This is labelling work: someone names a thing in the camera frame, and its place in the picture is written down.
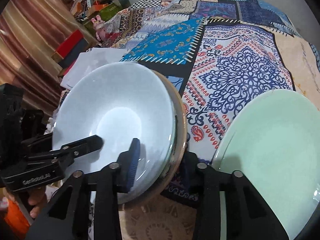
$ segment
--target white paper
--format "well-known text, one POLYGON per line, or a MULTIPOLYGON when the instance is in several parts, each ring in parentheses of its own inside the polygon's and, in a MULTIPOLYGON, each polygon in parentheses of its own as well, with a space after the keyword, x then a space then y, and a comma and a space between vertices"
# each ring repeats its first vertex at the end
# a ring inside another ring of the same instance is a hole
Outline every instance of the white paper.
POLYGON ((72 89, 91 71, 109 63, 119 62, 126 53, 125 49, 92 48, 91 51, 80 53, 76 62, 63 77, 60 86, 72 89))

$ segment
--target curtain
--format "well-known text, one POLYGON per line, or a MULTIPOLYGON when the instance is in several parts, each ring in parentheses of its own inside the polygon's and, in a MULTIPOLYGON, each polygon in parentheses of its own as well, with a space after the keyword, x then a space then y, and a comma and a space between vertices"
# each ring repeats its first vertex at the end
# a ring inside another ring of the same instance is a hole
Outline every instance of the curtain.
POLYGON ((47 116, 62 91, 61 67, 51 56, 76 29, 88 42, 95 41, 69 7, 69 0, 10 0, 0 15, 0 84, 23 88, 26 108, 42 109, 47 116))

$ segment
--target paisley pattern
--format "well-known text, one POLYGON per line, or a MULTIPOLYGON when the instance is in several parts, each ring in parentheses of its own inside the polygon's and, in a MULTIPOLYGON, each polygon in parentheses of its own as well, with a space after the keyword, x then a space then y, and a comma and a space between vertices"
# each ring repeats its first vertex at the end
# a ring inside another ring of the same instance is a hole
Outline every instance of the paisley pattern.
POLYGON ((199 128, 197 125, 194 125, 192 128, 191 128, 191 132, 192 134, 194 135, 194 140, 196 142, 199 142, 203 139, 204 137, 204 133, 203 133, 203 130, 201 128, 199 128))
POLYGON ((137 58, 148 61, 152 58, 152 61, 156 62, 174 61, 185 64, 186 60, 183 57, 188 51, 199 22, 199 19, 188 20, 156 34, 150 34, 127 53, 121 61, 136 60, 137 58))

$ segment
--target finger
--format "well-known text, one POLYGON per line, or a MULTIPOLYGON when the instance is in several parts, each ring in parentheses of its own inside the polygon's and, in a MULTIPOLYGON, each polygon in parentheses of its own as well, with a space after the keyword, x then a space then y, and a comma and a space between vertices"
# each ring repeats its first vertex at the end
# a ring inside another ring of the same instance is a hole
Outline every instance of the finger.
POLYGON ((45 196, 45 187, 35 188, 29 192, 28 203, 31 206, 37 205, 45 196))
POLYGON ((6 188, 3 189, 3 195, 7 198, 10 199, 11 201, 15 202, 15 198, 14 195, 12 193, 10 193, 9 191, 7 191, 6 188))
POLYGON ((30 216, 36 218, 44 206, 47 204, 47 197, 44 196, 41 201, 30 211, 30 216))

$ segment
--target mint green plate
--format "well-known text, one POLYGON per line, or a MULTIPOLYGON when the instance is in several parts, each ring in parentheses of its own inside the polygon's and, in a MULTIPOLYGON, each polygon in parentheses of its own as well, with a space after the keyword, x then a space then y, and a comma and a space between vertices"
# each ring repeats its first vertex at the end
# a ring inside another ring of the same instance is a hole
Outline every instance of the mint green plate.
POLYGON ((294 239, 318 204, 320 112, 295 91, 265 92, 234 119, 212 166, 241 170, 294 239))

